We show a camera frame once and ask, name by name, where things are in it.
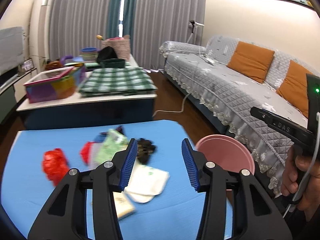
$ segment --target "pink bucket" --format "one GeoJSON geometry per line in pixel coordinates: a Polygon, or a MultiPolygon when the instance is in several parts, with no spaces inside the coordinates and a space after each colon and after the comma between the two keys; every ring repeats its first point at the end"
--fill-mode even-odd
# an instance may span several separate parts
{"type": "Polygon", "coordinates": [[[242,169],[254,174],[254,160],[249,150],[239,141],[226,135],[208,135],[196,144],[208,161],[217,163],[227,171],[239,172],[242,169]]]}

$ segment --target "gray curtain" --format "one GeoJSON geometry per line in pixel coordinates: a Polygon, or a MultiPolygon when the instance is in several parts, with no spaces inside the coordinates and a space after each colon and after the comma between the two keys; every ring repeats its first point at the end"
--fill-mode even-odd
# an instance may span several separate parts
{"type": "Polygon", "coordinates": [[[105,37],[110,0],[53,0],[49,45],[50,59],[78,56],[80,49],[100,47],[105,37]]]}
{"type": "MultiPolygon", "coordinates": [[[[136,0],[132,34],[132,54],[145,69],[163,68],[159,47],[164,41],[186,42],[189,20],[204,22],[205,0],[136,0]]],[[[196,43],[201,43],[202,28],[196,43]]]]}

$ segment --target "blue bowl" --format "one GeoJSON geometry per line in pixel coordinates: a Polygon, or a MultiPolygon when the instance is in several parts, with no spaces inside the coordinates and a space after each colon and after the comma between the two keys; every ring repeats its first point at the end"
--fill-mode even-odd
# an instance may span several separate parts
{"type": "Polygon", "coordinates": [[[84,48],[84,49],[81,49],[81,52],[84,52],[84,53],[88,53],[88,52],[96,52],[97,51],[97,48],[84,48]]]}

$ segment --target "black bag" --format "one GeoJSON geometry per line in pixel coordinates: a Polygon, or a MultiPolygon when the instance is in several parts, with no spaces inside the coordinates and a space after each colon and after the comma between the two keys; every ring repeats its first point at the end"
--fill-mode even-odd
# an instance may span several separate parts
{"type": "Polygon", "coordinates": [[[112,47],[108,46],[99,51],[98,57],[97,57],[97,63],[100,64],[102,60],[112,59],[112,58],[118,58],[118,57],[115,50],[112,47]]]}

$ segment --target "blue table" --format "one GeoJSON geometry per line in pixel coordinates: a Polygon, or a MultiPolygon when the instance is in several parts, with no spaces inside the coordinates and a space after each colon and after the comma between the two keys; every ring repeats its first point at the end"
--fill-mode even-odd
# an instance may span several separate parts
{"type": "MultiPolygon", "coordinates": [[[[23,131],[12,147],[4,169],[1,202],[8,216],[25,236],[54,187],[41,170],[43,153],[61,148],[70,168],[88,170],[79,155],[87,141],[109,128],[100,126],[60,130],[23,131]]],[[[124,240],[196,239],[203,210],[204,194],[191,187],[181,155],[181,142],[188,135],[176,122],[161,120],[125,124],[128,138],[146,138],[157,151],[149,165],[168,171],[170,178],[164,191],[148,203],[132,202],[134,214],[120,220],[124,240]]],[[[87,195],[88,237],[94,239],[92,191],[87,195]]],[[[232,207],[227,201],[225,239],[231,237],[232,207]]]]}

